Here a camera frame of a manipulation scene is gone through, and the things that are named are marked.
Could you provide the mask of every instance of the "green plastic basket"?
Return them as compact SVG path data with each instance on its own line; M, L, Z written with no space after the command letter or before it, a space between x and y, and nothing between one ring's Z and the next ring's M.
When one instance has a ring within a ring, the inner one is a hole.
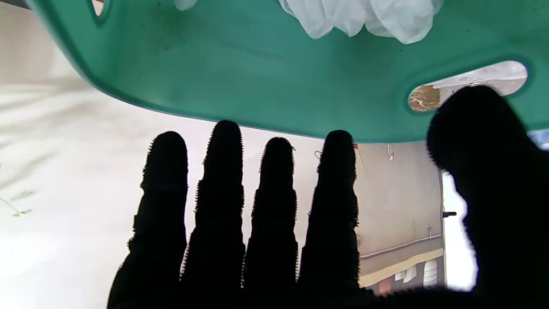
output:
M549 127L549 1L446 0L425 39L362 30L310 39L277 0L27 0L97 89L156 111L357 142L423 140L433 112L408 105L421 84L504 60L523 63L508 98L529 129Z

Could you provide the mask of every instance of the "handle hole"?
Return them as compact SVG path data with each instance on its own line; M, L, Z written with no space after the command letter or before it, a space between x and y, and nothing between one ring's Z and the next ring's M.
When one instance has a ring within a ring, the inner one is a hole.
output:
M105 0L90 0L93 5L93 10L95 11L97 16L101 16L103 13L103 9L105 7L105 4L103 3Z
M502 96L517 92L528 78L524 64L508 60L416 87L408 98L415 112L439 108L454 92L467 86L490 86Z

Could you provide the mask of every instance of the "gloved hand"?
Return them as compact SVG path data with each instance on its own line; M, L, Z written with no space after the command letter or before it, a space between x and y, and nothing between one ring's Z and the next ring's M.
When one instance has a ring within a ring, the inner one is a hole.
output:
M497 134L487 136L490 132ZM238 125L225 120L215 126L204 159L196 227L185 257L187 150L175 132L154 140L130 254L116 274L108 308L440 306L499 302L499 293L505 293L505 302L524 299L516 285L535 277L523 267L542 267L534 250L540 238L533 234L542 225L523 207L539 204L549 187L549 154L529 140L509 105L486 87L456 92L433 117L427 144L468 203L464 223L479 265L472 293L438 287L374 297L359 288L355 155L345 131L331 132L324 143L299 277L292 146L280 137L265 147L245 252L242 139ZM517 220L528 222L527 233L508 230Z
M128 243L130 254L116 275L108 307L143 305L150 299L156 299L151 305L161 306L160 301L166 306L161 294L184 295L186 302L193 299L201 305L241 304L243 298L283 302L293 299L297 289L304 295L316 290L360 294L352 137L334 131L326 138L297 281L292 150L281 137L265 147L245 252L242 138L236 123L217 123L198 184L196 226L180 280L187 246L187 150L179 134L159 135L143 172L144 194L135 216L135 235Z

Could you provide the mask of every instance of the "finger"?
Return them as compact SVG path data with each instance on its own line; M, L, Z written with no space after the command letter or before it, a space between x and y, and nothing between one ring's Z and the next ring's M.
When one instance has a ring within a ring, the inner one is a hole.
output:
M536 205L549 183L549 155L528 138L513 109L488 87L466 87L437 111L427 135L435 164L450 172L467 202L463 220L477 252L475 292L522 297L527 284L541 292L535 271L544 231Z
M116 274L108 308L178 285L187 246L187 149L178 133L165 132L153 141L141 188L130 254Z
M196 226L182 276L187 288L240 288L243 206L240 128L223 120L212 132L198 183Z
M331 291L358 289L358 249L354 227L358 206L353 191L352 136L332 131L318 165L298 286Z
M244 287L255 293L295 286L298 243L292 150L288 140L275 137L265 146L261 160L244 268Z

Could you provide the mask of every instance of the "white plastic bag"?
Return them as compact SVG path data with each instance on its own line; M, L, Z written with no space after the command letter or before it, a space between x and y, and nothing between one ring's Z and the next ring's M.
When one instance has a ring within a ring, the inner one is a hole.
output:
M278 1L312 38L320 38L334 27L354 36L364 25L374 35L394 37L403 44L422 40L444 3L444 0Z

